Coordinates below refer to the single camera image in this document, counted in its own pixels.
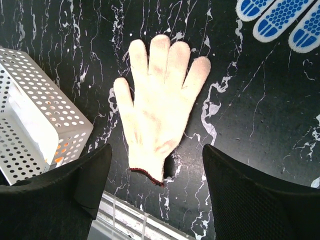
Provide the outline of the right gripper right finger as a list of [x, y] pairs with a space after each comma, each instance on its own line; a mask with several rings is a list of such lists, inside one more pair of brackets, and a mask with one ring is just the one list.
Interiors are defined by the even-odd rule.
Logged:
[[206, 144], [202, 160], [218, 240], [318, 240], [320, 190], [248, 166]]

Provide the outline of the cream glove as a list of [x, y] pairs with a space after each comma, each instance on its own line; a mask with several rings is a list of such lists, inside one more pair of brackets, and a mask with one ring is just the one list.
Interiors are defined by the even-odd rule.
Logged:
[[128, 54], [134, 90], [123, 77], [113, 83], [128, 165], [162, 186], [165, 160], [184, 135], [211, 62], [205, 56], [190, 61], [189, 45], [171, 43], [164, 34], [156, 35], [149, 48], [133, 40]]

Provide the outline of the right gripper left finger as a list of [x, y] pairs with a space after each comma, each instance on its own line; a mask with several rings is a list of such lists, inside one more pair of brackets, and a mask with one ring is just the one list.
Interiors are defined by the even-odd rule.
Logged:
[[112, 161], [105, 144], [53, 170], [6, 185], [0, 177], [2, 240], [86, 240]]

